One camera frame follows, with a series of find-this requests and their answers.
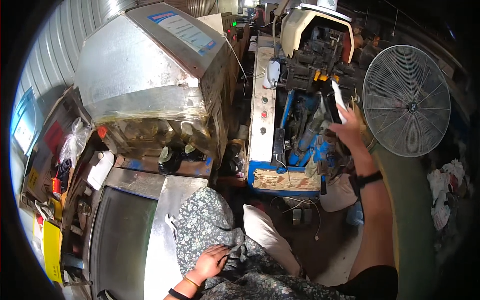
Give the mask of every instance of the black handle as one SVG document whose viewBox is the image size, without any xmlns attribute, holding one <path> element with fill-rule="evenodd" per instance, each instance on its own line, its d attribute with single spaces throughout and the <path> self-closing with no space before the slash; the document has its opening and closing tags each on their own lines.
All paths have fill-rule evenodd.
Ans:
<svg viewBox="0 0 480 300">
<path fill-rule="evenodd" d="M 325 175 L 320 176 L 320 195 L 327 194 L 327 183 L 325 181 Z"/>
</svg>

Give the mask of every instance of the green floor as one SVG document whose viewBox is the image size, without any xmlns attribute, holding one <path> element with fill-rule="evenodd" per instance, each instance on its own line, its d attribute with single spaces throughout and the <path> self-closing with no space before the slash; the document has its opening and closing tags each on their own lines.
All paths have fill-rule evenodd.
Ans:
<svg viewBox="0 0 480 300">
<path fill-rule="evenodd" d="M 398 245 L 398 299 L 430 298 L 435 257 L 427 174 L 417 158 L 400 157 L 376 146 L 373 157 L 386 177 L 394 203 Z"/>
</svg>

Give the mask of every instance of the corrugated metal wall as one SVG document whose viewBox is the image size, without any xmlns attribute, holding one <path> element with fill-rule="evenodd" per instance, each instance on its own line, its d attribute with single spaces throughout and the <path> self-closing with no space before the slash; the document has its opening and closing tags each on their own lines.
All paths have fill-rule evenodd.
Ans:
<svg viewBox="0 0 480 300">
<path fill-rule="evenodd" d="M 30 52 L 18 84 L 15 106 L 33 87 L 46 116 L 72 85 L 85 38 L 108 18 L 127 8 L 159 0 L 65 0 L 54 11 Z M 165 0 L 194 17 L 230 12 L 231 0 Z"/>
</svg>

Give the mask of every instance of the blue and white sticker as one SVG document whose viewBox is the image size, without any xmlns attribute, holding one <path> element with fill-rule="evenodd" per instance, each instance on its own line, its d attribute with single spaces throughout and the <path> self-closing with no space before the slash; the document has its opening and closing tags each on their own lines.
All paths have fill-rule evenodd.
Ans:
<svg viewBox="0 0 480 300">
<path fill-rule="evenodd" d="M 181 39 L 187 46 L 202 56 L 216 45 L 211 37 L 176 12 L 157 13 L 147 18 Z"/>
</svg>

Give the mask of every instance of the fan grille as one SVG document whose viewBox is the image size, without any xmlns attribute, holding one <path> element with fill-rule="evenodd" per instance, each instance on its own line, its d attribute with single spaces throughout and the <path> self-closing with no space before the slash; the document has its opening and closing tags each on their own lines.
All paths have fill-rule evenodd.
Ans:
<svg viewBox="0 0 480 300">
<path fill-rule="evenodd" d="M 437 64 L 412 46 L 380 52 L 363 83 L 363 110 L 375 138 L 407 157 L 430 152 L 450 120 L 450 94 Z"/>
</svg>

